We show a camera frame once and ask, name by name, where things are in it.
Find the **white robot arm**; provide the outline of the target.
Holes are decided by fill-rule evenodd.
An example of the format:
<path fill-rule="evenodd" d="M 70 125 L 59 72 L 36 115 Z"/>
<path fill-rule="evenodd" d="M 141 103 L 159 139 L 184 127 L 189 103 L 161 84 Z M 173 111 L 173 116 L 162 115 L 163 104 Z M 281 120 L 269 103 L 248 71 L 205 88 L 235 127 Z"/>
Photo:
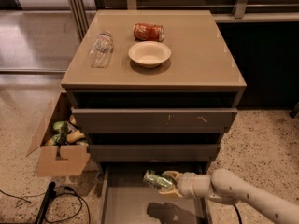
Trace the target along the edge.
<path fill-rule="evenodd" d="M 217 169 L 211 175 L 166 171 L 159 179 L 160 193 L 175 197 L 206 198 L 214 203 L 243 202 L 275 224 L 299 224 L 299 206 L 258 189 L 235 173 Z"/>

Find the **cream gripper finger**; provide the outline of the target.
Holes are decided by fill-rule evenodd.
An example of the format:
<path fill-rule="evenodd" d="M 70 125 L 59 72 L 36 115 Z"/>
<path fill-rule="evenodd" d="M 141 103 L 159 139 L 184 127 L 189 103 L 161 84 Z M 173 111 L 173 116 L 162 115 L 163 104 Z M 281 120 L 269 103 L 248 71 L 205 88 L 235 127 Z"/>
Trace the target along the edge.
<path fill-rule="evenodd" d="M 182 198 L 181 193 L 176 187 L 169 189 L 160 189 L 159 194 L 165 196 L 166 198 Z"/>
<path fill-rule="evenodd" d="M 173 183 L 177 183 L 181 177 L 181 173 L 178 171 L 164 171 L 162 177 L 171 180 Z"/>

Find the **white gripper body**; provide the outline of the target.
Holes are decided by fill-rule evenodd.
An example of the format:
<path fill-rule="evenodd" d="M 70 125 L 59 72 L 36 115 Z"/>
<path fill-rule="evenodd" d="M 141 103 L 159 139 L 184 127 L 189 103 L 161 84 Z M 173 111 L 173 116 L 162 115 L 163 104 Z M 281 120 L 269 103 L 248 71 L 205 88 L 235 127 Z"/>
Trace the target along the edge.
<path fill-rule="evenodd" d="M 212 193 L 210 175 L 183 173 L 177 182 L 178 192 L 187 199 L 208 198 Z"/>

